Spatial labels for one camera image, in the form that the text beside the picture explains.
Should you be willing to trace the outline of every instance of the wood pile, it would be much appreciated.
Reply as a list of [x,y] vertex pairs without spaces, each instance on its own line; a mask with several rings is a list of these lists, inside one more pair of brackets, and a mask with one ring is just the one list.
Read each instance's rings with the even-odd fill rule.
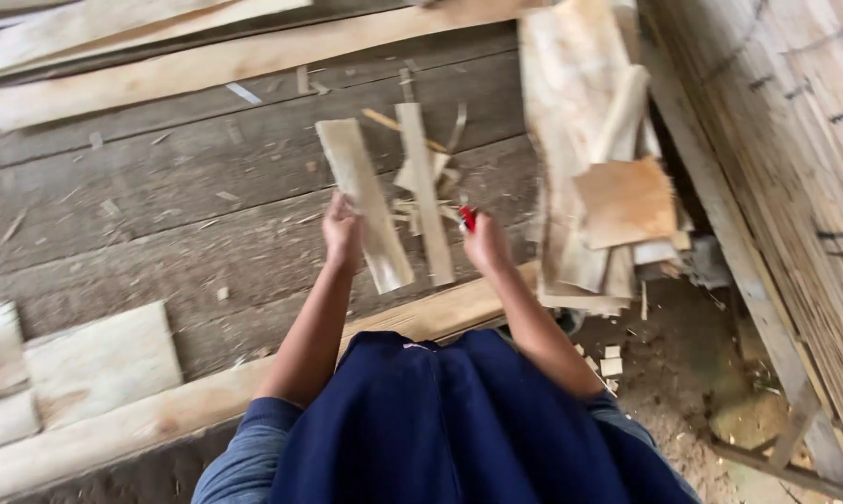
[[634,266],[678,271],[691,231],[645,117],[648,73],[631,64],[636,10],[615,11],[566,0],[519,22],[528,132],[545,165],[539,298],[598,315],[629,308]]
[[843,435],[843,3],[648,0]]

